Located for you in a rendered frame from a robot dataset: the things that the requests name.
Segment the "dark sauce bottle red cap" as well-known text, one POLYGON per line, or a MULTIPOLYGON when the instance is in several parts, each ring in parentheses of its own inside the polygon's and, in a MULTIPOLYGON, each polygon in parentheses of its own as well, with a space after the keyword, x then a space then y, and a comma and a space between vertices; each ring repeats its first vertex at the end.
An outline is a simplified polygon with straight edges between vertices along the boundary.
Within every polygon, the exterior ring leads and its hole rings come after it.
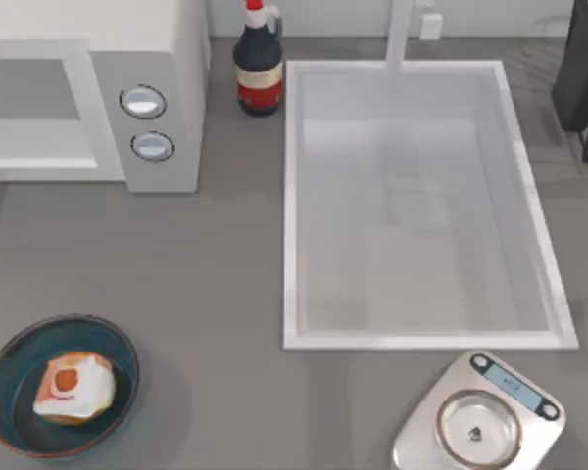
POLYGON ((232 59, 237 100, 248 115, 274 114, 283 97, 282 16, 264 0, 245 0, 244 30, 232 59))

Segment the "white and orange bread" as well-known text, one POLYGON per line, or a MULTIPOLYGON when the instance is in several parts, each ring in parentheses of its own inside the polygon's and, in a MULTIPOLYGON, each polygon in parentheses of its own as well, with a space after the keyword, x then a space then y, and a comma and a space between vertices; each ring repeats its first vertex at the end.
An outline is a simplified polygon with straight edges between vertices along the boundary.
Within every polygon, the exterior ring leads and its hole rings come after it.
POLYGON ((106 411, 116 395, 112 364, 94 352, 50 359, 33 401, 33 412, 54 424, 75 426, 106 411))

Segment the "dark blue bowl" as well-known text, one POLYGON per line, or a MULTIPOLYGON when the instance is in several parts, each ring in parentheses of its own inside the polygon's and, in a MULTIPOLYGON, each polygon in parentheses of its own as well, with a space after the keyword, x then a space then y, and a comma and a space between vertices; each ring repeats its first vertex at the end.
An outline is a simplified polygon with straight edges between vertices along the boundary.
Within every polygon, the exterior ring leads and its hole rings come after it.
POLYGON ((139 385, 138 353, 113 322, 73 313, 32 323, 0 350, 0 444, 33 460, 82 457, 120 432, 139 385), (33 411, 48 362, 65 353, 101 355, 116 381, 110 408, 84 424, 55 424, 33 411))

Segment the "white wall socket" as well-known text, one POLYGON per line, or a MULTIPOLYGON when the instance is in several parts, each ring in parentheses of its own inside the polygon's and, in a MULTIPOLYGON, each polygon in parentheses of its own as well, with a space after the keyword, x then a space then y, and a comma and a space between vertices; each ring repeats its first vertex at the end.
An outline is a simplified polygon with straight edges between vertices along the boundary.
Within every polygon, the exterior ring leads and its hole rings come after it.
POLYGON ((444 16, 438 13, 426 13, 421 16, 420 40, 438 40, 442 35, 444 16))

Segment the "white sink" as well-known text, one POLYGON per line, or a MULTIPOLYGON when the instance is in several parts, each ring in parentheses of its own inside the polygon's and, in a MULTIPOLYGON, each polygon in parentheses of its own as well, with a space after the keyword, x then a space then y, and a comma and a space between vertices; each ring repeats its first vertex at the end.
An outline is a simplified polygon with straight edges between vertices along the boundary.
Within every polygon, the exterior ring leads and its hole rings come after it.
POLYGON ((283 346, 575 350, 499 61, 287 65, 283 346))

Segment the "large microwave knob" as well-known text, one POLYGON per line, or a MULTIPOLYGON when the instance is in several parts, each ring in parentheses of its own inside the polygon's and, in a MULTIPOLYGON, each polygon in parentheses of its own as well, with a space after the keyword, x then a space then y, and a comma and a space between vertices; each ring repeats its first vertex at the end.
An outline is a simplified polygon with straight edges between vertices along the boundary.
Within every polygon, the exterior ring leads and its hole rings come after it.
POLYGON ((137 119, 155 119, 167 109, 165 96, 156 88, 145 84, 123 90, 119 100, 122 109, 137 119))

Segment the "silver kitchen scale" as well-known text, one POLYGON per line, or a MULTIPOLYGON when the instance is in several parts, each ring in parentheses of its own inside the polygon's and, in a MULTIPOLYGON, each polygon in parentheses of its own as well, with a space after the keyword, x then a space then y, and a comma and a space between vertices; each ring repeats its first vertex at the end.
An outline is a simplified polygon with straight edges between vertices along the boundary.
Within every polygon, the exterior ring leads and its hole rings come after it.
POLYGON ((551 394, 491 352, 467 351, 405 421, 390 470, 538 470, 565 424, 551 394))

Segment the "tall white tap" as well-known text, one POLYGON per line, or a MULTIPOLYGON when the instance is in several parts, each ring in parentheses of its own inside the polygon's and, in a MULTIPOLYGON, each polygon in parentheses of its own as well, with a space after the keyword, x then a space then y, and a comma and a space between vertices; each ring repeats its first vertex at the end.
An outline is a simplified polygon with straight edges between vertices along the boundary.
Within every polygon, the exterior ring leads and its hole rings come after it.
POLYGON ((398 72, 404 62, 410 23, 415 0, 392 0, 388 29, 385 65, 398 72))

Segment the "small microwave knob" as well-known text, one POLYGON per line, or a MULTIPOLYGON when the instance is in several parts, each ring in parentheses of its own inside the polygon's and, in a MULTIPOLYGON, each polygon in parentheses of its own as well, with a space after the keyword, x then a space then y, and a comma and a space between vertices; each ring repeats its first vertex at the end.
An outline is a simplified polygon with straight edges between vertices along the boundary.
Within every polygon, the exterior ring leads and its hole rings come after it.
POLYGON ((172 140, 164 133, 150 131, 131 138, 132 152, 148 162, 161 162, 170 158, 175 151, 172 140))

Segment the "pale microwave oven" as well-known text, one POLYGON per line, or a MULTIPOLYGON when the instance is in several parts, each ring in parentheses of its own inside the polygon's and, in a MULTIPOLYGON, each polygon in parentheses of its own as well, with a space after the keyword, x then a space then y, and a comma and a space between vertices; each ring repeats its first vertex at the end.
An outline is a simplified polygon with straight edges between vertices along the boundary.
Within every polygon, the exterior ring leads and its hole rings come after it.
POLYGON ((198 184, 209 85, 205 0, 0 0, 0 182, 122 182, 134 193, 198 184), (123 90, 167 109, 129 116, 123 90), (169 136, 148 162, 135 135, 169 136))

